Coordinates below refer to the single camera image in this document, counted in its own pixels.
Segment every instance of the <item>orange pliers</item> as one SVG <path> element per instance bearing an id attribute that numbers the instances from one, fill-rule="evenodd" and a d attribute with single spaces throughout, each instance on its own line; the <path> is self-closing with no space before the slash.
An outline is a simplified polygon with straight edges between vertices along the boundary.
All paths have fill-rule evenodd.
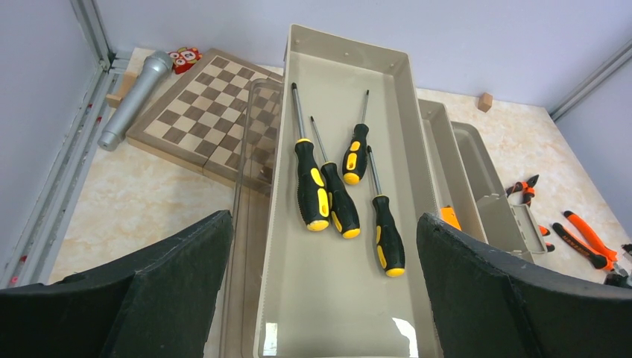
<path id="1" fill-rule="evenodd" d="M 566 242 L 571 245 L 578 253 L 585 256 L 595 269 L 603 269 L 605 271 L 614 271 L 623 276 L 628 273 L 616 263 L 616 251 L 610 250 L 599 239 L 597 233 L 577 214 L 572 211 L 565 211 L 564 216 L 577 228 L 581 235 L 586 238 L 589 245 L 583 240 L 578 239 L 571 234 L 562 224 L 556 222 L 552 225 L 553 230 Z"/>

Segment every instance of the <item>orange object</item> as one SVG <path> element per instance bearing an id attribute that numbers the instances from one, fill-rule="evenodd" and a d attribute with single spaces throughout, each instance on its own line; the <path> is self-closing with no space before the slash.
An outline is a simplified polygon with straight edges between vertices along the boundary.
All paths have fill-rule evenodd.
<path id="1" fill-rule="evenodd" d="M 597 233 L 582 218 L 570 210 L 565 211 L 564 216 L 577 228 L 581 235 L 586 238 L 590 246 L 593 246 L 595 250 L 607 257 L 608 260 L 614 263 L 618 261 L 616 251 L 607 248 L 604 242 L 599 239 Z"/>
<path id="2" fill-rule="evenodd" d="M 575 237 L 575 235 L 571 234 L 562 224 L 556 222 L 552 227 L 565 243 L 586 257 L 595 269 L 604 269 L 606 271 L 614 270 L 614 264 L 611 260 Z"/>
<path id="3" fill-rule="evenodd" d="M 443 219 L 448 224 L 452 225 L 457 229 L 461 229 L 461 224 L 458 223 L 458 219 L 456 219 L 456 213 L 454 208 L 451 206 L 442 207 L 441 208 L 441 219 Z"/>
<path id="4" fill-rule="evenodd" d="M 519 192 L 522 190 L 522 203 L 527 204 L 527 206 L 531 206 L 531 199 L 535 197 L 535 184 L 537 183 L 537 179 L 540 175 L 534 175 L 529 178 L 527 181 L 519 181 L 515 183 L 511 188 L 505 190 L 507 196 L 514 194 L 515 192 Z"/>
<path id="5" fill-rule="evenodd" d="M 549 231 L 549 229 L 547 229 L 546 227 L 543 227 L 542 225 L 538 225 L 538 226 L 540 226 L 540 233 L 542 234 L 542 236 L 551 235 L 551 231 Z"/>

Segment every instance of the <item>small wooden cube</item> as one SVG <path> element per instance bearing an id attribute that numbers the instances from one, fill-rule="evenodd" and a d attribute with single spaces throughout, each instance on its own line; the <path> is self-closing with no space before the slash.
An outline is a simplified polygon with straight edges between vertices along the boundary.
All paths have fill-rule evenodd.
<path id="1" fill-rule="evenodd" d="M 478 98 L 478 109 L 486 113 L 492 107 L 492 103 L 493 96 L 485 92 L 480 98 Z"/>

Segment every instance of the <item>screwdriver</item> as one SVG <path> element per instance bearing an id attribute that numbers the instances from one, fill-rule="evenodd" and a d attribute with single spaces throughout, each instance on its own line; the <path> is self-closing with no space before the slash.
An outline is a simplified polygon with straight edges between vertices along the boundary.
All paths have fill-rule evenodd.
<path id="1" fill-rule="evenodd" d="M 387 276 L 401 276 L 404 274 L 406 264 L 404 244 L 397 232 L 391 209 L 388 208 L 388 196 L 382 194 L 382 188 L 379 186 L 375 159 L 370 146 L 367 146 L 367 152 L 371 158 L 371 171 L 377 191 L 377 196 L 371 201 L 376 210 L 377 257 Z"/>
<path id="2" fill-rule="evenodd" d="M 362 110 L 362 122 L 353 128 L 353 136 L 349 148 L 342 159 L 342 178 L 349 185 L 360 183 L 364 172 L 367 170 L 367 134 L 369 127 L 364 123 L 369 104 L 369 90 L 364 97 L 364 109 Z"/>
<path id="3" fill-rule="evenodd" d="M 335 163 L 327 160 L 327 154 L 325 154 L 325 147 L 323 142 L 320 141 L 320 134 L 316 127 L 314 117 L 309 117 L 312 120 L 314 126 L 314 133 L 316 133 L 316 139 L 320 145 L 320 150 L 323 152 L 323 159 L 325 163 L 321 166 L 320 171 L 323 173 L 326 182 L 327 193 L 329 195 L 329 205 L 331 205 L 332 220 L 338 232 L 342 234 L 345 239 L 352 239 L 360 234 L 360 218 L 358 217 L 358 211 L 356 205 L 344 188 L 344 184 L 338 176 L 338 167 Z"/>
<path id="4" fill-rule="evenodd" d="M 294 146 L 298 156 L 298 208 L 307 225 L 307 230 L 321 231 L 329 226 L 329 202 L 325 191 L 325 183 L 314 160 L 314 144 L 305 135 L 303 114 L 298 98 L 296 83 L 292 83 L 292 98 L 297 111 L 300 138 Z"/>

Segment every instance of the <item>white wall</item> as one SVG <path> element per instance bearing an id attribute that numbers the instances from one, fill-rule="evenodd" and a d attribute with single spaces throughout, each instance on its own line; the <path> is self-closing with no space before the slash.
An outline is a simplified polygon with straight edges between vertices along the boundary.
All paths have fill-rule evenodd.
<path id="1" fill-rule="evenodd" d="M 557 126 L 632 236 L 632 61 L 562 117 Z"/>
<path id="2" fill-rule="evenodd" d="M 96 65 L 68 0 L 0 4 L 0 272 Z"/>
<path id="3" fill-rule="evenodd" d="M 411 54 L 419 87 L 556 105 L 632 37 L 630 0 L 98 0 L 116 50 L 281 66 L 291 23 Z"/>

